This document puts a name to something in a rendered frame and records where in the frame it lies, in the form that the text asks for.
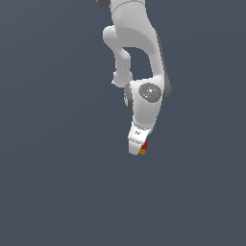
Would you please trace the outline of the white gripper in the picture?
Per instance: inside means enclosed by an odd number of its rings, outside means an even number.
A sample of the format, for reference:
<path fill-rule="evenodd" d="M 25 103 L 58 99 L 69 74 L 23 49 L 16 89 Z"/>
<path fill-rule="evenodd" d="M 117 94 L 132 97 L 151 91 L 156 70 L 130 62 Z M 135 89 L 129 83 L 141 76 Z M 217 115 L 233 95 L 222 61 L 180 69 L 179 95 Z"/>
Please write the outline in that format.
<path fill-rule="evenodd" d="M 152 133 L 154 127 L 142 129 L 138 128 L 135 123 L 132 123 L 131 129 L 128 134 L 129 141 L 129 153 L 132 155 L 137 155 L 142 144 L 145 143 L 148 135 Z"/>

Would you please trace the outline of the red and yellow block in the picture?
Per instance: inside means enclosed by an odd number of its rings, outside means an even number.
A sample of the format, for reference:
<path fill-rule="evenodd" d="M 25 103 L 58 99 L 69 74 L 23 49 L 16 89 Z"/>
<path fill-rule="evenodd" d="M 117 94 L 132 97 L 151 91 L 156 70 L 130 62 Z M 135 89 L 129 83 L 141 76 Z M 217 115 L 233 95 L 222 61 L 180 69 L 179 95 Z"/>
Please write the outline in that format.
<path fill-rule="evenodd" d="M 145 155 L 147 151 L 147 140 L 145 141 L 145 143 L 141 146 L 140 150 L 139 150 L 139 154 L 141 155 Z"/>

